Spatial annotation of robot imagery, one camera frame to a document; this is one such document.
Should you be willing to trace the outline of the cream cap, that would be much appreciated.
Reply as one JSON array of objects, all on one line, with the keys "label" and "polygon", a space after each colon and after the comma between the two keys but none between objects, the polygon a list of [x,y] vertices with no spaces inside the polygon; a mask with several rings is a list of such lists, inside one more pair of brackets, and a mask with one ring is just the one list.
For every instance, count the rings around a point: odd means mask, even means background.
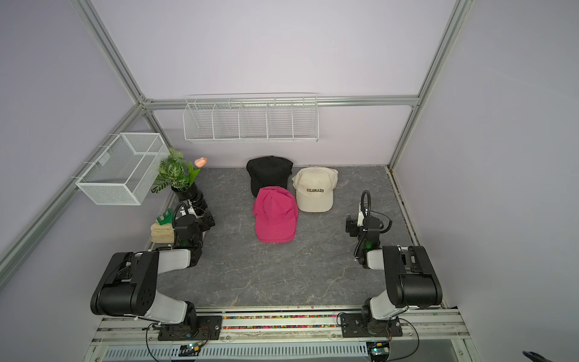
[{"label": "cream cap", "polygon": [[339,172],[328,167],[305,167],[292,178],[300,211],[325,213],[333,207]]}]

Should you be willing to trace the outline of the pink cap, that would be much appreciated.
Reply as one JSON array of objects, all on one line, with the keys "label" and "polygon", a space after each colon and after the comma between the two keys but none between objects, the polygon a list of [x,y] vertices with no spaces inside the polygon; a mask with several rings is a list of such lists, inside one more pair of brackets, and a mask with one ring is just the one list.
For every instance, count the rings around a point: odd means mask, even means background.
[{"label": "pink cap", "polygon": [[253,206],[257,238],[264,243],[282,244],[296,236],[299,209],[291,192],[279,187],[261,188]]}]

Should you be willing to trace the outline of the black cap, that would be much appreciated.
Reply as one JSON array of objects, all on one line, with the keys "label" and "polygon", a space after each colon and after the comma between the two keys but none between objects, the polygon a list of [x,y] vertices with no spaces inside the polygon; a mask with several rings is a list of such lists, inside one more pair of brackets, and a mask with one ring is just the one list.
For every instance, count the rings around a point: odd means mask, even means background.
[{"label": "black cap", "polygon": [[264,187],[279,186],[287,188],[288,179],[293,173],[293,163],[289,159],[277,156],[254,158],[247,162],[250,175],[250,189],[254,197]]}]

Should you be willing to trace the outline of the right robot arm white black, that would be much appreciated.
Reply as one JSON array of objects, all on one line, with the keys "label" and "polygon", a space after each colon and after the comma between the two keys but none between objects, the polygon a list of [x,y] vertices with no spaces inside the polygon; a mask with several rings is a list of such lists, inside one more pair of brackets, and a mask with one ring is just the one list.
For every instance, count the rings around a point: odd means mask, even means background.
[{"label": "right robot arm white black", "polygon": [[363,268],[384,272],[385,290],[366,300],[361,309],[365,326],[384,324],[411,308],[427,309],[443,301],[441,284],[424,247],[381,244],[381,236],[392,225],[391,218],[383,222],[373,212],[368,190],[361,194],[357,218],[345,221],[345,231],[357,238],[354,259]]}]

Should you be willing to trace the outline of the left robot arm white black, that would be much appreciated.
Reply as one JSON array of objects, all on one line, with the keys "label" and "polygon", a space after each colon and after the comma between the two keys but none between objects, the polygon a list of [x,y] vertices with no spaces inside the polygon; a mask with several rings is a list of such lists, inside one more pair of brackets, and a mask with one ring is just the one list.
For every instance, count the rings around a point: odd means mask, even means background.
[{"label": "left robot arm white black", "polygon": [[202,255],[204,234],[215,226],[208,206],[179,202],[171,220],[173,245],[115,253],[90,299],[95,315],[144,319],[164,325],[199,326],[195,306],[158,291],[158,276],[192,268]]}]

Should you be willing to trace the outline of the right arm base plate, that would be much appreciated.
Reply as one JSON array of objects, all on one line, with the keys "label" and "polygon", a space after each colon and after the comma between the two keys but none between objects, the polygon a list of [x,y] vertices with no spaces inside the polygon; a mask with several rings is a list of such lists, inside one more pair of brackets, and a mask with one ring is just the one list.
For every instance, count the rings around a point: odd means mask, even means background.
[{"label": "right arm base plate", "polygon": [[398,318],[390,321],[379,321],[361,313],[340,312],[336,316],[336,323],[345,338],[400,337],[403,331]]}]

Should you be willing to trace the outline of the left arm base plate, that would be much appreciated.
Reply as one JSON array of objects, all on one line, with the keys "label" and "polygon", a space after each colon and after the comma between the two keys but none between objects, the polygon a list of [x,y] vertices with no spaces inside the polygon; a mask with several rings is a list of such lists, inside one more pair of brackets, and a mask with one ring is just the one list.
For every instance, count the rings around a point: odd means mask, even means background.
[{"label": "left arm base plate", "polygon": [[222,330],[221,315],[197,316],[196,324],[165,324],[158,327],[158,341],[208,341],[217,340]]}]

